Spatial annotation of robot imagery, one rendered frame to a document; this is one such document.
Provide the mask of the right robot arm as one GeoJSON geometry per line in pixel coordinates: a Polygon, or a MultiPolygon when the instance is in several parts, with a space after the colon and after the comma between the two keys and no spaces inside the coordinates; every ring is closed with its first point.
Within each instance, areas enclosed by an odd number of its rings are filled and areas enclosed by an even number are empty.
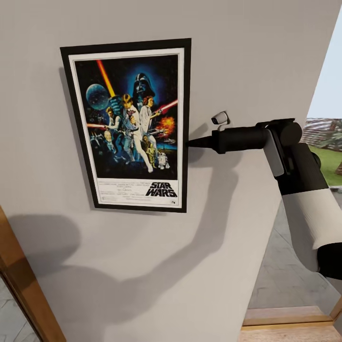
{"type": "Polygon", "coordinates": [[[294,118],[236,127],[228,110],[212,119],[212,135],[185,142],[218,154],[263,149],[283,199],[294,251],[302,264],[322,274],[342,296],[342,210],[320,170],[320,158],[299,143],[302,128],[294,118]]]}

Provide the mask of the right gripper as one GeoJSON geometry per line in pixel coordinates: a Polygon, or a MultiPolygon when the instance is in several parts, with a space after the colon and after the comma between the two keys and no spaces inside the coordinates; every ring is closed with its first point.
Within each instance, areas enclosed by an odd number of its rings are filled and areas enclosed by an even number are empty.
{"type": "Polygon", "coordinates": [[[188,147],[212,148],[218,154],[245,151],[249,144],[247,127],[226,128],[224,131],[214,130],[212,135],[185,142],[188,147]]]}

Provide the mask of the poster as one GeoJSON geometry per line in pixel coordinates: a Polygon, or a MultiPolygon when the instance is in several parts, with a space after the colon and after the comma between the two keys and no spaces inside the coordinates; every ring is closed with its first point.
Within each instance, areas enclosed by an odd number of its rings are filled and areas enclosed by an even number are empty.
{"type": "Polygon", "coordinates": [[[187,213],[191,50],[60,47],[95,208],[187,213]]]}

